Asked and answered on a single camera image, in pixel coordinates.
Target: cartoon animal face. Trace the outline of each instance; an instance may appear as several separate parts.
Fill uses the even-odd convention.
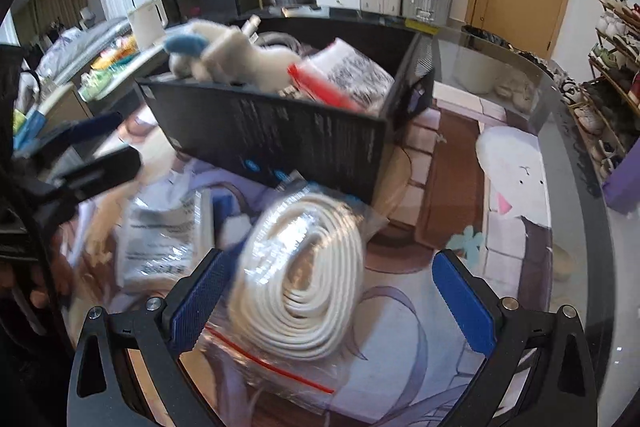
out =
[[[491,127],[478,137],[476,155],[502,197],[502,213],[550,226],[545,169],[535,136],[513,127]]]

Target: black box on desk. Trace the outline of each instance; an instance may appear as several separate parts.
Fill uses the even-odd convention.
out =
[[[260,31],[281,31],[323,48],[336,37],[395,78],[379,116],[224,84],[141,79],[138,84],[174,148],[270,187],[297,170],[305,179],[370,203],[408,120],[431,104],[437,56],[431,36],[406,28],[315,18],[266,19]],[[394,71],[388,68],[399,62]]]

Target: yellow label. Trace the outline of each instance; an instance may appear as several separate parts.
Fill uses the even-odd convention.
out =
[[[410,28],[412,30],[416,30],[422,33],[428,33],[429,35],[435,35],[440,29],[440,28],[437,28],[436,26],[431,26],[424,22],[414,21],[412,19],[405,19],[404,25],[407,28]]]

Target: brown curtain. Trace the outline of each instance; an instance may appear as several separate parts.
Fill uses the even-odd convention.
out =
[[[14,16],[15,31],[20,44],[42,35],[52,22],[60,20],[67,28],[78,26],[80,10],[87,0],[30,0]]]

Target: purple object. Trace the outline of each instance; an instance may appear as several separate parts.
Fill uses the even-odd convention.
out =
[[[602,184],[602,191],[609,208],[622,214],[635,210],[640,202],[640,140]]]

